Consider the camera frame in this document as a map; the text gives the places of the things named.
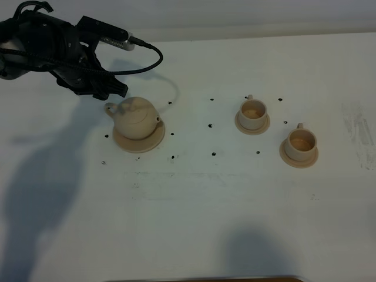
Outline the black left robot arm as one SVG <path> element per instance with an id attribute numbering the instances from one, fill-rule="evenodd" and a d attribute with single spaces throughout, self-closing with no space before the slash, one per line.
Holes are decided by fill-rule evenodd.
<path id="1" fill-rule="evenodd" d="M 16 79 L 28 72 L 49 72 L 59 86 L 76 95 L 106 100 L 125 97 L 128 86 L 113 75 L 102 75 L 95 55 L 96 38 L 80 36 L 76 27 L 49 16 L 1 22 L 1 78 Z"/>

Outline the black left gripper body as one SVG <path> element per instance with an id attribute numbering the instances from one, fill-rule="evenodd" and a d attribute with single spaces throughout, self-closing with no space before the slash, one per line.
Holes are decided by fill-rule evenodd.
<path id="1" fill-rule="evenodd" d="M 35 66 L 53 65 L 50 73 L 59 85 L 74 91 L 77 95 L 92 95 L 93 78 L 82 68 L 91 68 L 87 48 L 80 44 L 79 33 L 70 23 L 51 17 L 23 19 L 17 38 L 23 50 L 41 58 L 53 59 L 51 63 L 30 58 Z"/>

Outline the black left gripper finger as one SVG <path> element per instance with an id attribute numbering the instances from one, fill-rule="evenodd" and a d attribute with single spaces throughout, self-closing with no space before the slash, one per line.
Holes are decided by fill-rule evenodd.
<path id="1" fill-rule="evenodd" d="M 97 100 L 107 100 L 110 91 L 107 87 L 94 87 L 92 97 Z"/>
<path id="2" fill-rule="evenodd" d="M 96 83 L 96 87 L 107 87 L 110 95 L 119 95 L 124 98 L 128 92 L 128 86 L 117 80 L 114 76 L 98 76 Z"/>

